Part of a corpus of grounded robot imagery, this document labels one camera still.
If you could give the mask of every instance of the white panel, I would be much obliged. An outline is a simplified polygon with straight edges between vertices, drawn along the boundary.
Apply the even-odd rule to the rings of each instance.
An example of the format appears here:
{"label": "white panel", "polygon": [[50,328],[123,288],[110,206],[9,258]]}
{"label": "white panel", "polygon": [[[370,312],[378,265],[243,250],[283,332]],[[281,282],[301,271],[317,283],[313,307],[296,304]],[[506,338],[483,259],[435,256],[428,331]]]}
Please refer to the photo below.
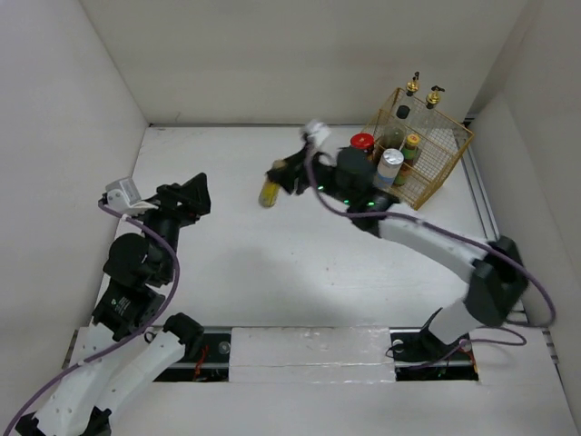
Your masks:
{"label": "white panel", "polygon": [[95,202],[145,121],[76,0],[0,2],[0,58],[4,425],[88,319],[113,234]]}
{"label": "white panel", "polygon": [[527,0],[83,0],[148,121],[366,122],[419,70],[462,119]]}
{"label": "white panel", "polygon": [[[567,397],[581,425],[581,350],[573,345],[578,341],[581,312],[581,147],[576,139],[581,123],[581,88],[569,80],[581,74],[581,49],[576,43],[581,37],[579,14],[581,3],[577,0],[543,2],[520,47],[504,93],[535,168],[544,195],[540,201],[550,209],[556,241],[549,247],[564,249],[552,257],[537,243],[533,253],[537,263],[546,264],[547,280],[553,284],[558,319],[551,333]],[[547,230],[533,223],[526,220],[521,225],[523,233],[534,241]]]}
{"label": "white panel", "polygon": [[[581,351],[575,344],[581,286],[567,256],[563,235],[504,96],[495,98],[471,127],[477,133],[472,146],[499,230],[517,241],[525,265],[547,287],[556,304],[557,320],[551,333],[567,398],[578,421]],[[546,306],[536,292],[529,291],[525,303],[534,319],[546,318]]]}
{"label": "white panel", "polygon": [[502,91],[507,77],[510,75],[511,68],[518,59],[518,53],[527,31],[531,24],[534,23],[540,6],[544,1],[528,0],[498,54],[497,60],[490,68],[472,107],[470,107],[471,114],[478,114],[496,94]]}
{"label": "white panel", "polygon": [[250,328],[232,331],[230,382],[393,382],[387,328]]}
{"label": "white panel", "polygon": [[[358,131],[335,128],[325,146],[337,149]],[[280,193],[273,208],[261,208],[265,171],[300,148],[295,127],[148,130],[133,173],[142,195],[204,171],[212,198],[212,212],[181,231],[174,310],[203,325],[419,327],[465,293],[451,271],[358,230],[323,209],[311,191]],[[482,236],[461,166],[421,211]],[[120,232],[127,230],[122,223]]]}

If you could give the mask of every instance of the gold wire basket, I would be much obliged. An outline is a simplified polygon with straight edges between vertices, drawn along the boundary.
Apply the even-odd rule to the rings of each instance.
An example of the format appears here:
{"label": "gold wire basket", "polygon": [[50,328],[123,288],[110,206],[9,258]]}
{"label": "gold wire basket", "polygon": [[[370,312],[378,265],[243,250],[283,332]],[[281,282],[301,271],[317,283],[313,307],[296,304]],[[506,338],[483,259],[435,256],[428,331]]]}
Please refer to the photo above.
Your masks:
{"label": "gold wire basket", "polygon": [[[363,132],[372,134],[374,139],[374,153],[382,153],[383,131],[385,126],[394,119],[397,102],[405,91],[397,88],[388,101],[379,109]],[[468,148],[474,134],[462,124],[448,118],[443,113],[434,110],[433,124],[428,132],[419,132],[414,128],[413,120],[419,119],[428,109],[426,104],[414,97],[414,107],[411,108],[406,120],[398,120],[406,126],[408,134],[415,133],[420,137],[418,160],[411,167],[407,181],[402,186],[392,186],[389,191],[397,195],[414,209],[425,203],[429,197],[444,183],[462,154]]]}

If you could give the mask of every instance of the white floor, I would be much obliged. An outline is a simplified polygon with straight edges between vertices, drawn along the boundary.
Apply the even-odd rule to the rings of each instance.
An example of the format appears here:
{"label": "white floor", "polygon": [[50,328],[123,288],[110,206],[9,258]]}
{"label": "white floor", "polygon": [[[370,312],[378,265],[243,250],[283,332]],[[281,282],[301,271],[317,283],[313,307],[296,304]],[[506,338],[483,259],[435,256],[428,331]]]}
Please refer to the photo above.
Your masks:
{"label": "white floor", "polygon": [[[329,148],[348,144],[357,131],[335,128]],[[292,127],[148,130],[133,174],[142,195],[206,172],[212,198],[212,213],[182,230],[182,281],[167,315],[186,312],[204,325],[226,326],[420,326],[463,294],[466,285],[454,274],[356,230],[324,211],[312,193],[282,193],[275,207],[260,208],[264,172],[299,148]],[[483,236],[461,167],[421,211],[432,222]],[[124,223],[119,233],[128,230]],[[542,335],[526,335],[530,344],[521,349],[475,348],[481,382],[394,382],[383,358],[380,376],[368,383],[324,377],[281,383],[257,372],[229,383],[155,383],[113,431],[576,435]],[[255,356],[262,368],[269,366],[269,347],[263,350]],[[233,343],[231,358],[243,351]]]}

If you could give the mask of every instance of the red bottle cap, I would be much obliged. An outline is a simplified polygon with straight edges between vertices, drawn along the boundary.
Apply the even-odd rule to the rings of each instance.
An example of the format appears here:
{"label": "red bottle cap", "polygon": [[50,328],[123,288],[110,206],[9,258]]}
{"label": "red bottle cap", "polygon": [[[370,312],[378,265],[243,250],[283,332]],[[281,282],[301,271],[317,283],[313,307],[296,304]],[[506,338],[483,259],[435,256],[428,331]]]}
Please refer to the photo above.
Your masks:
{"label": "red bottle cap", "polygon": [[356,134],[351,138],[351,147],[359,150],[367,150],[373,146],[372,134]]}

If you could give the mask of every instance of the purple cable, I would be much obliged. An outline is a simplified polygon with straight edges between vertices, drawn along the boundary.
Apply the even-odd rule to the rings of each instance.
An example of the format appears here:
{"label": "purple cable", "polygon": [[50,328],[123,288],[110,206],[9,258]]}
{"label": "purple cable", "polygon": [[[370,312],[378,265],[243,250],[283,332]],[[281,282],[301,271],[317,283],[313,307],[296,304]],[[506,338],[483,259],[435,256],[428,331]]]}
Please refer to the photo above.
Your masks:
{"label": "purple cable", "polygon": [[452,354],[454,354],[460,348],[464,347],[465,345],[467,345],[469,343],[492,343],[494,345],[506,345],[509,347],[524,347],[525,345],[527,345],[527,338],[525,338],[525,336],[523,336],[519,332],[515,332],[514,330],[507,329],[506,327],[478,327],[478,328],[479,329],[490,329],[490,330],[502,330],[503,332],[514,334],[515,336],[518,337],[518,339],[520,339],[520,342],[508,342],[508,341],[498,341],[496,339],[479,339],[479,338],[461,339],[458,342],[457,346],[455,346],[452,350],[447,352],[444,356],[440,357],[439,359],[436,359],[435,361],[431,361],[431,362],[421,363],[420,365],[407,366],[406,369],[407,370],[424,370],[426,368],[430,368],[430,367],[434,366],[436,363],[443,362],[443,361],[447,360]]}
{"label": "purple cable", "polygon": [[329,212],[335,213],[336,215],[343,216],[346,218],[386,218],[387,217],[387,218],[399,218],[401,220],[411,221],[417,225],[423,225],[424,227],[429,228],[433,232],[442,234],[450,239],[455,239],[457,241],[461,241],[462,243],[467,243],[469,245],[473,245],[473,246],[479,248],[480,250],[484,250],[485,252],[496,256],[498,259],[504,261],[505,263],[508,263],[515,270],[517,270],[519,273],[521,273],[522,275],[527,277],[528,280],[531,281],[535,285],[535,287],[538,289],[540,294],[543,296],[543,299],[545,300],[545,303],[547,304],[547,307],[549,310],[549,319],[547,322],[541,322],[540,324],[533,325],[533,324],[529,324],[528,322],[507,321],[507,324],[519,325],[522,327],[534,327],[534,328],[546,328],[546,327],[550,327],[551,325],[553,325],[553,323],[555,322],[555,318],[556,318],[555,305],[553,304],[553,301],[551,300],[551,297],[549,296],[545,287],[523,265],[514,261],[513,259],[509,258],[505,254],[499,252],[498,250],[495,250],[494,248],[492,248],[491,246],[489,246],[485,243],[479,243],[478,241],[473,241],[473,240],[467,238],[466,236],[462,236],[461,234],[456,234],[456,233],[453,233],[449,230],[442,229],[441,227],[438,227],[432,223],[426,223],[425,221],[423,221],[419,218],[416,218],[415,216],[412,216],[412,215],[407,215],[405,213],[395,213],[395,212],[348,213],[348,212],[340,211],[339,209],[335,209],[333,206],[331,206],[330,204],[328,204],[325,201],[325,199],[323,198],[323,196],[320,194],[319,190],[317,189],[317,180],[315,178],[315,173],[314,173],[314,170],[312,168],[312,160],[313,160],[313,156],[311,155],[311,153],[307,153],[307,157],[305,158],[304,166],[307,170],[307,177],[309,179],[309,184],[310,184],[310,187],[313,188],[313,191],[314,191],[317,199],[320,201],[320,203],[323,205],[323,207],[325,209],[327,209]]}
{"label": "purple cable", "polygon": [[[110,215],[114,216],[115,218],[119,218],[119,219],[122,219],[123,218],[123,216],[120,213],[118,213],[118,212],[114,211],[113,209],[110,209],[109,207],[105,206],[103,204],[103,201],[100,201],[99,202],[99,209],[101,209],[102,211],[105,211],[106,213],[109,213]],[[96,354],[93,354],[90,357],[87,357],[86,359],[84,359],[84,364],[90,363],[90,362],[93,362],[93,361],[96,361],[97,359],[101,359],[104,356],[106,356],[107,354],[110,354],[111,352],[114,352],[115,350],[120,349],[127,342],[132,341],[133,339],[135,339],[138,336],[141,336],[148,328],[150,328],[157,321],[157,319],[160,316],[162,316],[162,313],[170,305],[170,303],[172,302],[173,296],[175,295],[175,293],[176,293],[176,291],[178,289],[178,282],[180,281],[180,261],[178,261],[178,256],[177,256],[177,253],[175,252],[175,250],[159,234],[157,234],[153,230],[150,230],[149,228],[145,227],[139,221],[134,220],[133,218],[129,218],[129,217],[127,217],[125,219],[125,221],[128,222],[128,223],[130,223],[130,224],[132,224],[132,225],[134,225],[135,227],[137,227],[138,229],[140,229],[142,232],[147,233],[158,244],[160,244],[167,251],[168,254],[170,254],[170,256],[172,257],[172,261],[173,261],[173,283],[172,283],[172,288],[169,291],[169,293],[167,295],[167,298],[165,299],[165,301],[163,302],[163,304],[160,306],[160,308],[157,311],[157,313],[141,329],[133,332],[132,334],[130,334],[129,336],[127,336],[123,340],[115,343],[114,345],[105,348],[101,352],[98,352]],[[16,413],[16,415],[14,416],[14,418],[12,420],[10,420],[10,423],[6,427],[6,430],[4,431],[3,436],[10,436],[10,431],[12,431],[12,429],[18,423],[18,420],[20,420],[20,418],[22,418],[22,416],[26,413],[26,411],[28,410],[28,408],[30,408],[46,391],[48,391],[53,386],[55,386],[60,380],[62,380],[67,375],[69,375],[71,372],[74,372],[75,370],[81,368],[81,366],[82,365],[79,365],[78,363],[75,363],[74,365],[68,367],[66,370],[62,371],[60,374],[58,374],[57,376],[55,376],[52,380],[50,380],[42,388],[40,388],[30,398],[30,400],[28,400],[20,408],[20,410]]]}

